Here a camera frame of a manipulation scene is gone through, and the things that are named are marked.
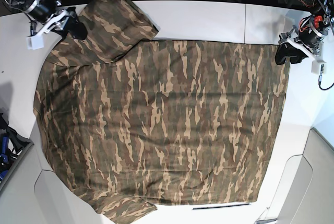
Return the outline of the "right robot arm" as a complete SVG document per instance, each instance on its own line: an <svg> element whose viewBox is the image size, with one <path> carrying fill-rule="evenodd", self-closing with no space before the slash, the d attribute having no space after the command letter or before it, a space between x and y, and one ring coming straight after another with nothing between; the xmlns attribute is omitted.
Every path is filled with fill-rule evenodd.
<svg viewBox="0 0 334 224"><path fill-rule="evenodd" d="M251 64L269 68L288 62L284 47L246 44L245 4L204 1L92 0L81 13L59 9L57 0L4 0L60 40L45 59L47 69L170 64Z"/></svg>

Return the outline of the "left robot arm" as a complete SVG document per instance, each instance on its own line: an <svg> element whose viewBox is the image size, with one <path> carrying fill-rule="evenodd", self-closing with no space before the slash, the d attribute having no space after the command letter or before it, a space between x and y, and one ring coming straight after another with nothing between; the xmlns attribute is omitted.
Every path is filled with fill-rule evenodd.
<svg viewBox="0 0 334 224"><path fill-rule="evenodd" d="M313 0L311 4L304 0L300 2L310 9L311 14L302 18L289 32L279 35L275 55L277 65L283 65L286 61L298 64L307 57L317 63L323 62L320 44L333 31L333 0Z"/></svg>

